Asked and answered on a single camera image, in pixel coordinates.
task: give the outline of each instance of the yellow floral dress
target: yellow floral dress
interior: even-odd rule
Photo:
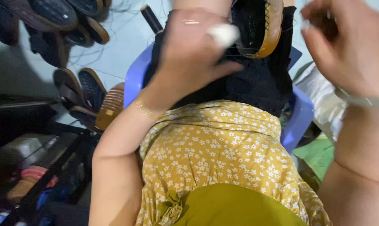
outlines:
[[[163,215],[158,204],[168,191],[215,183],[263,193],[311,226],[331,225],[280,144],[280,134],[277,117],[243,103],[217,100],[168,111],[141,144],[145,185],[137,225],[158,223]]]

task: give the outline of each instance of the floor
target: floor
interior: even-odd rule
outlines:
[[[290,70],[292,77],[300,67],[312,61],[300,32],[302,17],[299,10],[306,2],[308,0],[295,1],[298,9],[294,17],[292,45],[302,52],[302,57]],[[367,2],[379,10],[379,0]],[[94,69],[107,90],[119,82],[124,82],[129,66],[154,40],[152,30],[139,12],[144,4],[152,8],[164,26],[167,13],[171,9],[171,0],[113,0],[112,12],[103,23],[110,35],[109,43],[95,44],[91,48],[73,47],[67,67],[74,73],[83,67]],[[0,93],[57,97],[57,91],[52,84],[52,73],[55,69],[44,62],[40,55],[31,52],[28,33],[22,24],[20,48],[9,47],[0,42]],[[75,119],[60,111],[57,121],[69,124]]]

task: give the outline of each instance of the black cloth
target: black cloth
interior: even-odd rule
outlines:
[[[292,42],[292,21],[296,9],[294,6],[284,8],[282,34],[272,54],[263,59],[249,59],[240,56],[235,46],[227,49],[222,60],[241,63],[245,69],[220,78],[184,97],[172,109],[191,103],[232,100],[252,105],[279,117],[284,105],[292,97],[292,80],[287,68],[291,61],[289,56]],[[143,87],[149,83],[157,69],[166,32],[168,32],[168,20],[165,31],[156,36],[152,50],[152,62],[145,74]]]

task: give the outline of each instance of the wristwatch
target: wristwatch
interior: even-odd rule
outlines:
[[[350,105],[357,105],[364,108],[379,108],[379,97],[351,96],[341,87],[336,88],[335,94]]]

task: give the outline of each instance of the woman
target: woman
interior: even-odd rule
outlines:
[[[359,0],[315,0],[302,15],[322,9],[337,18],[337,39],[302,31],[319,70],[353,96],[379,98],[379,13]],[[89,223],[379,225],[379,108],[349,107],[319,196],[299,177],[267,110],[232,100],[169,110],[242,69],[216,66],[223,50],[207,29],[225,20],[215,13],[179,10],[169,19],[156,74],[96,148]]]

